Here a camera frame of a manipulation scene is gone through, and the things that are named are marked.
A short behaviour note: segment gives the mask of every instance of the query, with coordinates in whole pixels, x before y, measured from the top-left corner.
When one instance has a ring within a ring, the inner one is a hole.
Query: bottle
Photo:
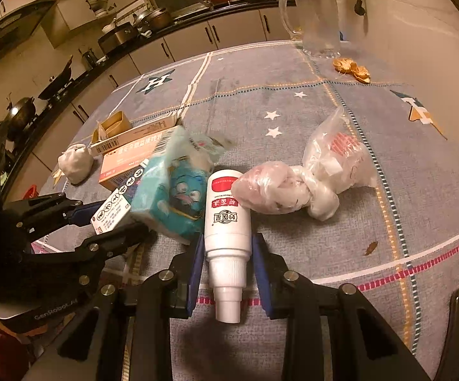
[[[240,322],[246,264],[252,254],[251,215],[231,195],[231,185],[242,174],[219,170],[208,178],[205,206],[205,252],[210,287],[214,289],[215,318]]]

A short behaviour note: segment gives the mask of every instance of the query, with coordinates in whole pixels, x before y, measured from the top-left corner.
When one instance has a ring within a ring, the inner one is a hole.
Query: white wall
[[[450,0],[338,0],[344,37],[387,61],[459,144],[459,12]]]
[[[92,27],[54,49],[39,26],[27,41],[0,60],[0,120],[8,112],[9,93],[13,102],[22,97],[35,97],[40,113],[46,101],[37,99],[37,95],[48,85],[50,76],[59,75],[72,54],[72,77],[78,77],[85,71],[78,49],[84,53],[92,48],[97,57],[102,57],[97,42],[102,35],[99,27]]]

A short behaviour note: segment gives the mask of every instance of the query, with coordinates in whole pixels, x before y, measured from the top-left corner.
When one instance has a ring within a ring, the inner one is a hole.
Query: cabinet handle
[[[112,75],[110,75],[110,79],[113,80],[113,83],[115,84],[115,86],[118,87],[118,83],[117,83],[117,81],[115,80],[115,78],[114,78]]]
[[[264,26],[267,28],[267,32],[270,34],[270,27],[268,26],[267,16],[263,14]]]
[[[90,117],[88,113],[85,111],[85,109],[83,108],[83,106],[81,106],[81,104],[78,105],[78,109],[80,109],[83,112],[83,114],[87,116],[87,119]]]
[[[78,119],[81,120],[81,123],[82,123],[82,124],[85,123],[85,122],[83,121],[83,119],[81,118],[81,116],[80,116],[78,113],[76,113],[76,110],[73,110],[73,114],[74,114]]]
[[[205,32],[207,34],[208,41],[210,42],[210,44],[213,44],[214,42],[212,41],[212,38],[210,37],[210,33],[208,32],[208,29],[206,27],[205,27]]]
[[[212,30],[214,30],[215,38],[216,38],[217,41],[220,43],[221,40],[219,40],[219,36],[217,35],[217,30],[215,29],[215,26],[212,26]]]
[[[166,49],[164,48],[164,43],[161,43],[161,47],[163,48],[164,54],[166,54],[166,57],[170,58],[170,55],[168,54],[168,52],[167,52]]]

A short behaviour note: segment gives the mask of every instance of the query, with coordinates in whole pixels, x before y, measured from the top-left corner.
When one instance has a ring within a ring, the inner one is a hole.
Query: glass pitcher
[[[312,57],[339,57],[339,16],[336,0],[295,0],[302,31],[293,29],[286,12],[287,0],[279,0],[282,24],[292,37],[302,37],[304,53]]]

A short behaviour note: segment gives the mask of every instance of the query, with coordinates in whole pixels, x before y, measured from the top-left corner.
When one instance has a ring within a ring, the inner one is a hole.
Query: table
[[[96,121],[116,110],[134,124],[178,110],[188,130],[220,130],[231,137],[237,147],[218,167],[246,172],[267,160],[300,164],[312,131],[342,105],[352,132],[371,152],[378,188],[341,193],[338,211],[326,222],[305,210],[253,213],[253,229],[290,269],[315,283],[358,285],[433,378],[449,298],[459,287],[459,156],[425,120],[415,88],[350,44],[342,50],[368,68],[371,84],[338,74],[330,59],[309,60],[295,42],[243,45],[171,64],[119,87],[73,143],[88,144]],[[422,120],[409,120],[417,115]],[[100,166],[99,156],[91,176],[78,186],[65,178],[53,186],[50,178],[41,194],[65,191],[85,203],[105,199],[110,192],[97,183]],[[91,226],[67,226],[47,236],[45,248],[72,251],[93,234]],[[375,241],[375,251],[365,256]],[[126,259],[108,261],[104,279],[137,284],[167,268],[182,250],[160,236]],[[256,282],[248,279],[239,325],[215,320],[206,268],[200,288],[193,317],[171,323],[174,379],[280,379],[286,322],[267,319]]]

